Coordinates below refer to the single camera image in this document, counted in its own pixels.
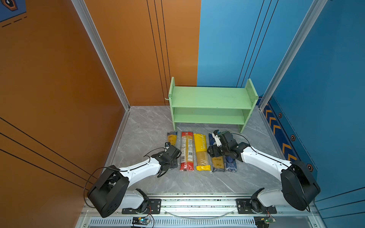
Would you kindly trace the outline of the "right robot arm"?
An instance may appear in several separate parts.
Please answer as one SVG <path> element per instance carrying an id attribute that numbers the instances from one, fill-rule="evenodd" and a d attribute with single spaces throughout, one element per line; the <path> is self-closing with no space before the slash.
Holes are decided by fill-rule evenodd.
<path id="1" fill-rule="evenodd" d="M 319 195 L 320 187 L 312 172 L 302 161 L 276 158 L 251 146 L 249 141 L 237 142 L 229 131 L 215 130 L 215 144 L 209 146 L 209 155 L 223 155 L 253 165 L 281 183 L 280 188 L 260 188 L 250 199 L 254 213 L 265 213 L 270 207 L 291 206 L 299 211 L 310 211 L 310 203 Z"/>

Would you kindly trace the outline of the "dark blue portrait spaghetti bag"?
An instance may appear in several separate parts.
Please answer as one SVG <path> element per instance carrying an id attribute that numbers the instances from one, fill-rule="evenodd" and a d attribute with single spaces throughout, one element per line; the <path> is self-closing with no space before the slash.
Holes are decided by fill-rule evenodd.
<path id="1" fill-rule="evenodd" d="M 219 152 L 219 148 L 212 134 L 209 134 L 209 143 L 210 146 L 208 147 L 207 153 L 210 155 L 212 159 L 212 165 L 213 165 L 212 172 L 224 172 L 225 171 L 224 158 Z"/>

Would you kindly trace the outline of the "blue yellow spaghetti bag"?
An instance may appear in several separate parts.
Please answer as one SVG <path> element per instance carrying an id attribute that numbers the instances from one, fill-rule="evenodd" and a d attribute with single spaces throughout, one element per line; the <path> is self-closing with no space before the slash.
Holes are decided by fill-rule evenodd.
<path id="1" fill-rule="evenodd" d="M 167 139 L 170 145 L 176 146 L 177 141 L 177 132 L 169 132 L 167 133 Z"/>

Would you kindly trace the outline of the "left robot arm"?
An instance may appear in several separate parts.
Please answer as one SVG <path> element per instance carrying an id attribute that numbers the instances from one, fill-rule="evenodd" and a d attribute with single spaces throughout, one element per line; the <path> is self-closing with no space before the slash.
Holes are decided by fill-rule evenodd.
<path id="1" fill-rule="evenodd" d="M 150 176 L 162 177 L 181 154 L 179 149 L 171 145 L 156 154 L 148 155 L 145 161 L 132 166 L 103 167 L 101 176 L 88 190 L 87 198 L 102 218 L 111 216 L 118 209 L 148 213 L 150 209 L 147 194 L 141 189 L 130 191 L 128 188 Z"/>

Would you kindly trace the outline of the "red white spaghetti bag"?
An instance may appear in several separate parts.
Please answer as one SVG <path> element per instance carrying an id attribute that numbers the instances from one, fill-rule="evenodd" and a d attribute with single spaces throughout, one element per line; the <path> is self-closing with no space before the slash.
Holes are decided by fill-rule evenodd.
<path id="1" fill-rule="evenodd" d="M 194 171 L 193 136 L 192 132 L 182 132 L 180 171 Z"/>

